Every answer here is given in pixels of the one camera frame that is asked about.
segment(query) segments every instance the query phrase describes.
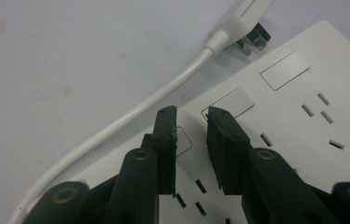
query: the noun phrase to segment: white cable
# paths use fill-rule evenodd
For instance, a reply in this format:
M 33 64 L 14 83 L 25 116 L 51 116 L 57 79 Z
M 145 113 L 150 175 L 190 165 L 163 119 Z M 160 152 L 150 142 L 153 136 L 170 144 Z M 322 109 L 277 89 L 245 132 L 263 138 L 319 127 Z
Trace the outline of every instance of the white cable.
M 221 51 L 230 41 L 230 37 L 223 34 L 221 31 L 217 32 L 216 35 L 213 35 L 212 39 L 213 41 L 208 42 L 210 44 L 202 51 L 202 53 L 172 81 L 161 87 L 139 105 L 129 110 L 126 114 L 122 115 L 120 118 L 107 125 L 101 131 L 91 136 L 57 160 L 55 164 L 40 176 L 40 178 L 22 197 L 8 224 L 21 224 L 26 216 L 26 210 L 29 203 L 37 198 L 55 177 L 72 163 L 88 153 L 92 148 L 103 143 L 108 137 L 112 136 L 125 125 L 140 116 L 143 112 L 150 109 L 160 100 L 183 85 L 194 74 L 196 74 L 204 64 L 217 55 L 218 52 Z

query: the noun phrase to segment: socket slot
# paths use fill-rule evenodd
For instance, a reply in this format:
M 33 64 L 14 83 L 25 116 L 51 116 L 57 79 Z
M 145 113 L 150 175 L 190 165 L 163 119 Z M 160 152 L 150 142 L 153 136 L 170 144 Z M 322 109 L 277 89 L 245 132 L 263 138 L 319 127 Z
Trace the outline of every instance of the socket slot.
M 325 105 L 329 105 L 329 100 L 321 92 L 317 95 Z
M 204 186 L 203 186 L 203 184 L 201 183 L 201 181 L 200 181 L 199 179 L 197 179 L 197 180 L 195 181 L 195 183 L 197 183 L 197 185 L 198 185 L 198 187 L 200 188 L 201 192 L 202 192 L 203 194 L 205 194 L 205 193 L 206 193 L 206 189 L 204 188 Z
M 175 197 L 177 198 L 177 201 L 180 203 L 182 208 L 187 207 L 186 203 L 184 203 L 183 198 L 181 198 L 180 194 L 176 194 Z
M 270 147 L 273 144 L 265 133 L 262 133 L 260 135 L 260 137 L 261 137 L 262 141 L 264 141 L 264 143 L 267 145 L 267 147 Z
M 203 217 L 206 217 L 206 212 L 203 210 L 201 204 L 200 204 L 199 202 L 197 202 L 195 205 L 197 206 L 197 208 L 198 208 L 198 210 L 200 211 L 201 215 L 202 215 Z
M 329 114 L 326 111 L 323 110 L 320 114 L 323 116 L 323 118 L 325 118 L 325 120 L 328 123 L 334 122 L 334 120 L 332 120 L 332 118 L 329 116 Z
M 343 148 L 344 148 L 344 145 L 343 145 L 343 144 L 341 144 L 341 143 L 339 143 L 339 142 L 336 142 L 336 141 L 334 141 L 334 140 L 329 140 L 329 144 L 332 145 L 332 146 L 334 146 L 334 147 L 336 147 L 336 148 L 339 148 L 339 149 L 341 149 L 341 150 L 343 150 Z
M 309 117 L 313 117 L 314 116 L 314 112 L 312 112 L 312 110 L 309 108 L 308 105 L 302 105 L 301 106 L 303 110 L 305 110 L 306 114 L 309 115 Z

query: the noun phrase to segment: plug prong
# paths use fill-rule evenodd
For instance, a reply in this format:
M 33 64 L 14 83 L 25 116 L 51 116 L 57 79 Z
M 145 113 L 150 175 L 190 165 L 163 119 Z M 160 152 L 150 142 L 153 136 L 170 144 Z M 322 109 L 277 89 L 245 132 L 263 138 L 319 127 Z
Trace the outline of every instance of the plug prong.
M 245 42 L 242 39 L 236 41 L 236 43 L 239 45 L 239 47 L 245 53 L 245 55 L 249 56 L 251 54 L 250 48 L 245 44 Z
M 247 39 L 249 39 L 254 46 L 257 47 L 257 49 L 262 50 L 267 46 L 267 43 L 265 40 L 259 35 L 259 32 L 256 31 L 256 28 L 254 28 L 250 33 L 248 33 Z
M 270 34 L 268 34 L 268 32 L 264 29 L 264 27 L 262 27 L 261 24 L 259 24 L 259 22 L 257 23 L 256 27 L 254 27 L 254 29 L 259 33 L 259 35 L 261 35 L 261 37 L 266 41 L 270 41 L 271 40 L 271 36 Z

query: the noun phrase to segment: power outlet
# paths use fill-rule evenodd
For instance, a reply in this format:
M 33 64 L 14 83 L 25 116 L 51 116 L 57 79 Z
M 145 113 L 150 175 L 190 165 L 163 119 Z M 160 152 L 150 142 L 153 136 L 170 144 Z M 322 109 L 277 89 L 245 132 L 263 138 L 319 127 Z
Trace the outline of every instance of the power outlet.
M 350 43 L 322 21 L 178 109 L 177 194 L 160 196 L 160 223 L 245 223 L 241 197 L 218 189 L 207 154 L 203 112 L 213 104 L 236 111 L 252 146 L 281 153 L 306 183 L 330 192 L 350 181 Z M 71 180 L 93 188 L 116 175 L 151 131 Z

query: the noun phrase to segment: white table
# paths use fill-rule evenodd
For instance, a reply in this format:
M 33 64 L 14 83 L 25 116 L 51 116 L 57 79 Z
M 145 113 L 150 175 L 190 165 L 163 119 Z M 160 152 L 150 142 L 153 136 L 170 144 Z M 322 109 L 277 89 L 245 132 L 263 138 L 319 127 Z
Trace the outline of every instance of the white table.
M 60 156 L 177 75 L 233 0 L 0 0 L 0 223 Z M 185 86 L 114 136 L 140 132 L 314 23 L 350 41 L 350 1 L 276 0 L 272 41 L 246 57 L 225 49 Z

